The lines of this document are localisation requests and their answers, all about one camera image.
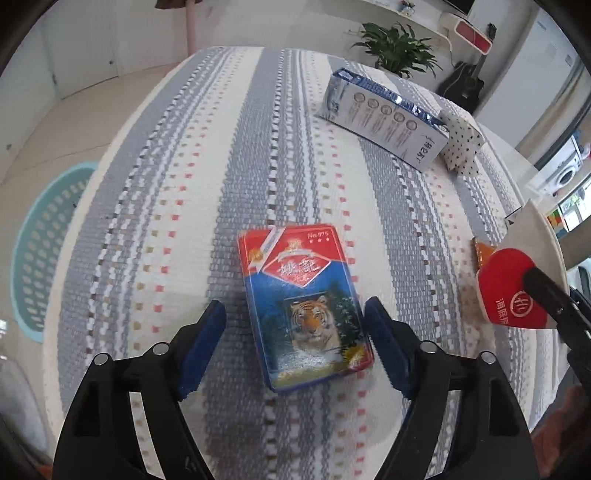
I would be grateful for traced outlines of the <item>red white paper container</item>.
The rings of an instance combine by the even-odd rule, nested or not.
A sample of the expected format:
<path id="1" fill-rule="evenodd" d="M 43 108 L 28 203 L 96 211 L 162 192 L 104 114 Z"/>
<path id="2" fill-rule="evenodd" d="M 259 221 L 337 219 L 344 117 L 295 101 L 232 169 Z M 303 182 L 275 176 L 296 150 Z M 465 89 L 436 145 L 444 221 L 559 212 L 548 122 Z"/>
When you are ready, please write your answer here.
<path id="1" fill-rule="evenodd" d="M 478 300 L 492 324 L 554 329 L 556 322 L 525 290 L 524 275 L 539 268 L 559 287 L 568 287 L 564 257 L 547 218 L 529 201 L 509 216 L 511 225 L 476 275 Z"/>

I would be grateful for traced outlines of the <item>red blue tiger card box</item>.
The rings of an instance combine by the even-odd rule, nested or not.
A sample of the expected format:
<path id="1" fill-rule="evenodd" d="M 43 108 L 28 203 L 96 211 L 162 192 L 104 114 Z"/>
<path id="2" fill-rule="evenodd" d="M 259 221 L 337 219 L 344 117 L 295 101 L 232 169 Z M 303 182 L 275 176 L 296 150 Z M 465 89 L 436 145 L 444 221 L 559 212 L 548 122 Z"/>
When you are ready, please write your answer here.
<path id="1" fill-rule="evenodd" d="M 267 388 L 287 393 L 373 364 L 334 226 L 245 231 L 238 235 L 238 254 Z"/>

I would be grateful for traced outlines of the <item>striped woven table cloth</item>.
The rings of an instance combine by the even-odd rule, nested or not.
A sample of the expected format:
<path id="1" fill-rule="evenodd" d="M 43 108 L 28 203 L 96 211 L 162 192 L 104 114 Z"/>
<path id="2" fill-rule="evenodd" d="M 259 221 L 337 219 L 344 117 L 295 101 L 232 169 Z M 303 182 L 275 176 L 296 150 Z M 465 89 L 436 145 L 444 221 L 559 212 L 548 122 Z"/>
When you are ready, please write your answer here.
<path id="1" fill-rule="evenodd" d="M 100 352 L 143 353 L 211 300 L 228 323 L 182 403 L 218 479 L 371 479 L 406 409 L 383 367 L 276 395 L 263 384 L 238 235 L 328 223 L 361 299 L 444 350 L 492 350 L 524 417 L 552 403 L 565 354 L 552 330 L 495 326 L 480 312 L 473 240 L 500 241 L 522 203 L 490 146 L 464 179 L 418 172 L 317 116 L 344 61 L 304 50 L 216 47 L 169 73 L 131 115 L 70 224 L 45 318 L 45 408 L 59 432 Z"/>

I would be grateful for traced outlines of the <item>red white wall cabinet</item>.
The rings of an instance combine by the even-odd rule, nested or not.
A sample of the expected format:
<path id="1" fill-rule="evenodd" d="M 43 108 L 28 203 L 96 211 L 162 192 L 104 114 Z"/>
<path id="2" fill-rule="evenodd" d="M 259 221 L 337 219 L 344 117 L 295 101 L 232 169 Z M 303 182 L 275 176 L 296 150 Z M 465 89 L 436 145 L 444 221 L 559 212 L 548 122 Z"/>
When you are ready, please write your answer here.
<path id="1" fill-rule="evenodd" d="M 446 37 L 453 51 L 470 48 L 478 54 L 489 54 L 493 41 L 467 20 L 452 13 L 442 13 L 439 25 L 446 31 Z"/>

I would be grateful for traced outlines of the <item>blue white milk carton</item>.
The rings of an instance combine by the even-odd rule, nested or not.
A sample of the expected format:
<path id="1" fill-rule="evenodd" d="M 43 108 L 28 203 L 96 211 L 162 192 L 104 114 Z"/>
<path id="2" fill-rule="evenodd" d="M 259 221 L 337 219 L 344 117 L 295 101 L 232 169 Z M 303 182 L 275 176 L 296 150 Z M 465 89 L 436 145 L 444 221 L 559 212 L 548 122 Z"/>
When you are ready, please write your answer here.
<path id="1" fill-rule="evenodd" d="M 345 68 L 332 72 L 320 116 L 420 172 L 442 153 L 450 139 L 449 130 L 437 116 Z"/>

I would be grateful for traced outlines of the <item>white refrigerator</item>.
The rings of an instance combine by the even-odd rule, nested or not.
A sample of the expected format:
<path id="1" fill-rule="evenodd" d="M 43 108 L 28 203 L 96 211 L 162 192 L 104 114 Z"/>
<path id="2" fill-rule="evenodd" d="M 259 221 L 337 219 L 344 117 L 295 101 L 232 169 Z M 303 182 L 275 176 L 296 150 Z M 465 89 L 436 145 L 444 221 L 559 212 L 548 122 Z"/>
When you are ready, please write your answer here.
<path id="1" fill-rule="evenodd" d="M 477 122 L 517 146 L 550 107 L 578 61 L 560 27 L 539 10 L 509 66 L 476 112 Z"/>

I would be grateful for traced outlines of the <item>orange snack wrapper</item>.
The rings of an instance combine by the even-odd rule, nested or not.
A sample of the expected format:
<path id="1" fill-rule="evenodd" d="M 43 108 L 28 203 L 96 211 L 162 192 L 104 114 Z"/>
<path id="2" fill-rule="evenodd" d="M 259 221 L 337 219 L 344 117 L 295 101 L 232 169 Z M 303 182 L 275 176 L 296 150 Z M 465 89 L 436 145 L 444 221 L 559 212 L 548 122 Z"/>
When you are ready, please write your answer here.
<path id="1" fill-rule="evenodd" d="M 474 238 L 472 243 L 475 250 L 477 266 L 478 268 L 482 268 L 495 252 L 496 246 L 478 238 Z"/>

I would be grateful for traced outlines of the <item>green potted plant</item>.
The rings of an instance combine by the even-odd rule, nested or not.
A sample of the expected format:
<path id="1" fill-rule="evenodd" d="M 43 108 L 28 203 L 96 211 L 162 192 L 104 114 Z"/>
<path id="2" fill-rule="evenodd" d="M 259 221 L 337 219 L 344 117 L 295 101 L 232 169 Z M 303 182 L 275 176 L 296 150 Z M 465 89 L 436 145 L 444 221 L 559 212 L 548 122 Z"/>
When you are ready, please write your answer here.
<path id="1" fill-rule="evenodd" d="M 419 38 L 410 25 L 382 27 L 368 22 L 362 24 L 360 40 L 352 47 L 373 57 L 377 69 L 411 79 L 414 73 L 430 72 L 436 77 L 443 70 L 430 42 L 431 38 Z"/>

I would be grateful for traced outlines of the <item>black guitar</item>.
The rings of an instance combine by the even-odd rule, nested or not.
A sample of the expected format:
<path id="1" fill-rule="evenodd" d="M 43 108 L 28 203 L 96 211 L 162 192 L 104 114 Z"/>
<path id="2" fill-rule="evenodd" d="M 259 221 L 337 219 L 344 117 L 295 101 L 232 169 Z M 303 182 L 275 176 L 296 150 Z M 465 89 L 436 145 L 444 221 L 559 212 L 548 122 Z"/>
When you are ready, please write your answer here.
<path id="1" fill-rule="evenodd" d="M 482 55 L 476 64 L 459 62 L 453 73 L 439 85 L 436 93 L 473 114 L 484 88 L 484 81 L 479 75 L 486 58 L 486 55 Z"/>

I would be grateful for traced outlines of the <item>pink coat rack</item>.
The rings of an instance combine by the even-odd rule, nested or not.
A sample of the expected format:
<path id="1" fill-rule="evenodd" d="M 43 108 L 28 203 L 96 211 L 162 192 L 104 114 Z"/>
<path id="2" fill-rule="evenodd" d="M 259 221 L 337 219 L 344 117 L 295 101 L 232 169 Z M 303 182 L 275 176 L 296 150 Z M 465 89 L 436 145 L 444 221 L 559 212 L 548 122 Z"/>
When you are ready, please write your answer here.
<path id="1" fill-rule="evenodd" d="M 182 9 L 184 11 L 186 49 L 188 56 L 197 52 L 197 33 L 195 33 L 195 23 L 197 22 L 197 5 L 200 3 L 201 0 L 157 0 L 155 3 L 155 8 L 159 10 Z"/>

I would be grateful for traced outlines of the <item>light blue laundry basket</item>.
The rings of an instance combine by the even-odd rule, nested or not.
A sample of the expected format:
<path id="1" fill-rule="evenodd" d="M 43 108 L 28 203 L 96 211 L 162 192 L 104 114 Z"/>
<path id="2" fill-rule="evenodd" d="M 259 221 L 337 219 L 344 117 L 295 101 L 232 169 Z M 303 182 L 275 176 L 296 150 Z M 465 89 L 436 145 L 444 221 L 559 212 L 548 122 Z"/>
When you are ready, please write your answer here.
<path id="1" fill-rule="evenodd" d="M 95 162 L 71 167 L 53 179 L 29 209 L 17 235 L 10 267 L 10 298 L 24 334 L 43 341 L 45 317 L 63 241 Z"/>

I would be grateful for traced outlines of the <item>white polka dot paper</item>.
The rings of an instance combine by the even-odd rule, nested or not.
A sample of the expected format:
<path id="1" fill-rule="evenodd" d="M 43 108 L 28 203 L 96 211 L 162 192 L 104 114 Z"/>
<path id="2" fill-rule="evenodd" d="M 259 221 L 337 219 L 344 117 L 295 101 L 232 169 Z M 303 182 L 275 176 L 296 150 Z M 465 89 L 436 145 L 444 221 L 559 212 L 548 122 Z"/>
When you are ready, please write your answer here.
<path id="1" fill-rule="evenodd" d="M 440 118 L 449 130 L 449 141 L 441 152 L 448 170 L 464 177 L 478 176 L 476 156 L 484 144 L 483 136 L 460 116 L 442 111 Z"/>

